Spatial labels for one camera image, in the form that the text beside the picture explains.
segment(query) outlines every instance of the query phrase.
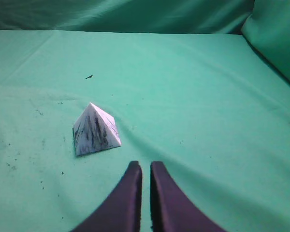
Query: table surface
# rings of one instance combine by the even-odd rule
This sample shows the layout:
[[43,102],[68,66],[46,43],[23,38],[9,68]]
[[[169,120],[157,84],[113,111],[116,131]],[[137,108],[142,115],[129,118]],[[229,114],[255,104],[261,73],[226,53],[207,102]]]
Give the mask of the table surface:
[[[89,102],[122,147],[77,158]],[[154,160],[226,230],[290,232],[290,86],[240,35],[0,31],[0,232],[71,230],[131,160],[142,232]]]

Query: white pyramid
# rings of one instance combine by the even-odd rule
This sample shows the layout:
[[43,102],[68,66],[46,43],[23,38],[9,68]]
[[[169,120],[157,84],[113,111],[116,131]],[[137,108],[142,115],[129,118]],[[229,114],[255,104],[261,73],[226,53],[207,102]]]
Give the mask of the white pyramid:
[[91,102],[73,126],[77,156],[121,146],[115,120]]

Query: green cloth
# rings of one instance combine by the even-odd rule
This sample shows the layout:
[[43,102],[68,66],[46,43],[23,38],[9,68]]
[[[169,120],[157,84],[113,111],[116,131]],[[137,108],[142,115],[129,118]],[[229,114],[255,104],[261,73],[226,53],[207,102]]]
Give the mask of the green cloth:
[[242,32],[290,80],[290,0],[256,0]]
[[0,0],[0,29],[240,33],[252,0]]
[[[76,158],[89,102],[122,147]],[[71,230],[131,160],[142,232],[153,160],[227,231],[290,232],[290,86],[240,35],[0,31],[0,232]]]

